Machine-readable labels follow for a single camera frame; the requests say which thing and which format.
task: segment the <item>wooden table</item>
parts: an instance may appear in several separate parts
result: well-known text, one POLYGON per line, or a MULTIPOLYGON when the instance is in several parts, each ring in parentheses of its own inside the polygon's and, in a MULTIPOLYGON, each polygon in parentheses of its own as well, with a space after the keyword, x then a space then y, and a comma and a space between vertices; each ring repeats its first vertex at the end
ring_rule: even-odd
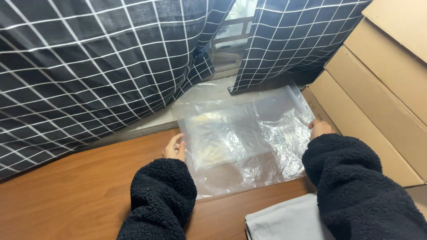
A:
MULTIPOLYGON (((0 184, 2 240, 115 239, 135 172, 179 129, 76 153, 0 184)), ((189 240, 245 240, 245 215, 313 192, 307 178, 196 202, 189 240)))

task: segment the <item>black fleece sleeve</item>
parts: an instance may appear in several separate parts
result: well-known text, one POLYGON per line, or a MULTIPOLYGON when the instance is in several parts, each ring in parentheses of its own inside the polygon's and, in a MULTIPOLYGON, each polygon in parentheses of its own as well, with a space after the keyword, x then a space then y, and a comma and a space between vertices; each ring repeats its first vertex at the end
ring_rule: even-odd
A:
POLYGON ((182 229, 197 190, 184 162, 156 159, 137 171, 131 184, 131 215, 118 240, 185 240, 182 229))
POLYGON ((427 239, 427 223, 408 193, 382 174, 362 141, 337 134, 314 138, 302 157, 317 187, 323 223, 337 240, 427 239))

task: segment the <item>plastic bag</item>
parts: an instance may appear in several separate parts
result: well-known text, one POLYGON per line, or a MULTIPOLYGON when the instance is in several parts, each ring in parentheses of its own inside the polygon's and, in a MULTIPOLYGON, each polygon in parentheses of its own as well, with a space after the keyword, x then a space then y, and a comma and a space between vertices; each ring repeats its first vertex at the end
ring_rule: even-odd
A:
POLYGON ((174 108, 198 199, 303 175, 314 115, 295 85, 174 108))

